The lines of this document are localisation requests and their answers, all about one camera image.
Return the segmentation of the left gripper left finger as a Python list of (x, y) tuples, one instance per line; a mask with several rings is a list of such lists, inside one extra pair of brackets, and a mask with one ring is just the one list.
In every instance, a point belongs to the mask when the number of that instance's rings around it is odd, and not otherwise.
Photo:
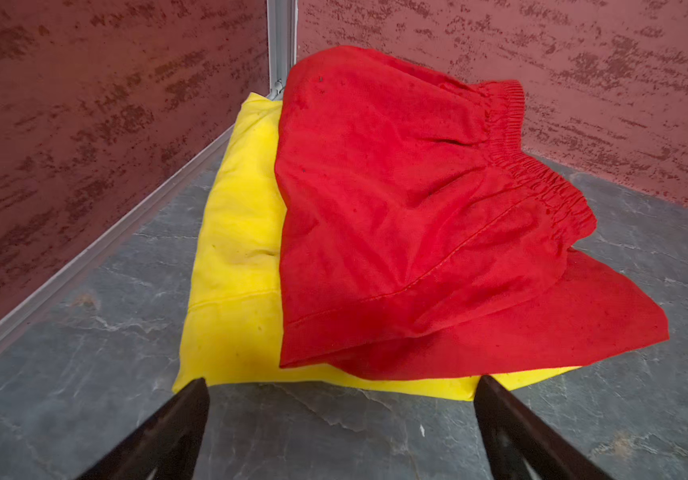
[(81, 479), (191, 479), (208, 420), (203, 378), (188, 383)]

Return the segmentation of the yellow shorts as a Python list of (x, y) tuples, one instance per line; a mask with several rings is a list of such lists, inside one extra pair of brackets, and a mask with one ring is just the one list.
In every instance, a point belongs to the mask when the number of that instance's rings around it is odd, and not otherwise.
[(328, 364), (283, 369), (281, 238), (286, 205), (275, 160), (282, 102), (252, 93), (243, 102), (209, 194), (173, 389), (322, 381), (335, 386), (471, 401), (476, 376), (366, 380)]

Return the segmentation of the red shorts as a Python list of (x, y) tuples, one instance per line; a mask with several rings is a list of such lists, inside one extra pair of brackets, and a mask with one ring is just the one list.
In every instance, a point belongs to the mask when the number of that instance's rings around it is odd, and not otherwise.
[(579, 367), (670, 337), (579, 251), (584, 194), (521, 147), (516, 81), (339, 46), (295, 65), (279, 124), (279, 364), (368, 380)]

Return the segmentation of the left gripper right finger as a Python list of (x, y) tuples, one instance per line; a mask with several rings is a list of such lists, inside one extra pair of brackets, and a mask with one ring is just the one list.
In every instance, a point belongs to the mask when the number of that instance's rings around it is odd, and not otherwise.
[(474, 406), (495, 479), (611, 480), (495, 378), (480, 379)]

